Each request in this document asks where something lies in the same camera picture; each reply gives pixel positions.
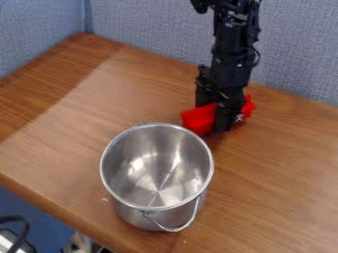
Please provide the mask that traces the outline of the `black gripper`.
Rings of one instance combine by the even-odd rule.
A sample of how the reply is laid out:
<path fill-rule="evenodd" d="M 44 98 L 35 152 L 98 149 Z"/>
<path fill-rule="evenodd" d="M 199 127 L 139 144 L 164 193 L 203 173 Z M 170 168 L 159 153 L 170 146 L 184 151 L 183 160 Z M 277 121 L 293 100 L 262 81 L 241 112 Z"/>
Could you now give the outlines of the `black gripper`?
<path fill-rule="evenodd" d="M 213 56 L 211 66 L 198 66 L 195 78 L 195 107 L 217 102 L 214 133 L 233 129 L 245 107 L 245 87 L 249 85 L 253 68 L 257 66 L 257 53 L 249 49 L 239 54 Z"/>

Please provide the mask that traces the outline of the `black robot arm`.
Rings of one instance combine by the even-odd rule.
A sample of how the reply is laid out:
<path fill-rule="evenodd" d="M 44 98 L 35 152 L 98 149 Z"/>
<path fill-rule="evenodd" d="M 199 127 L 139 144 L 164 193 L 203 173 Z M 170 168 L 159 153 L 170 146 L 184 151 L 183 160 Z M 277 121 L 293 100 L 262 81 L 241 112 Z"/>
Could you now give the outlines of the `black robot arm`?
<path fill-rule="evenodd" d="M 262 0 L 190 0 L 198 14 L 214 11 L 211 65 L 198 66 L 195 109 L 183 125 L 197 134 L 225 133 L 246 116 L 245 88 L 261 62 L 259 40 Z"/>

